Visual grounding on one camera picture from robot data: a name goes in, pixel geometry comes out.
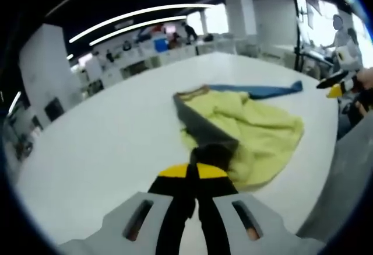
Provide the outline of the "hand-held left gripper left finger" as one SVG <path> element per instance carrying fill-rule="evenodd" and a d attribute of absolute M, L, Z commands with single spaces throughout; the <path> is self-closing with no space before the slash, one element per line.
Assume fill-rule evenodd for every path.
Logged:
<path fill-rule="evenodd" d="M 160 172 L 147 192 L 105 215 L 97 232 L 61 244 L 61 254 L 178 254 L 195 208 L 189 169 L 183 164 Z"/>

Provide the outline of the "person's right hand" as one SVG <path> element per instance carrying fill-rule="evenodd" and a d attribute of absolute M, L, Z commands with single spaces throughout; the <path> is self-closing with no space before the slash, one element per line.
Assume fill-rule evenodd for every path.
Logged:
<path fill-rule="evenodd" d="M 373 88 L 373 67 L 364 68 L 357 73 L 357 80 L 361 86 L 368 90 Z"/>

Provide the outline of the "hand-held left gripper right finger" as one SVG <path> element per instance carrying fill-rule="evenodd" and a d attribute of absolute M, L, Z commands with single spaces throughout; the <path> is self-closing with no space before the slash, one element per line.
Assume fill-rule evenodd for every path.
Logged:
<path fill-rule="evenodd" d="M 196 197 L 208 254 L 318 254 L 323 242 L 289 232 L 282 217 L 239 193 L 218 167 L 198 163 Z"/>

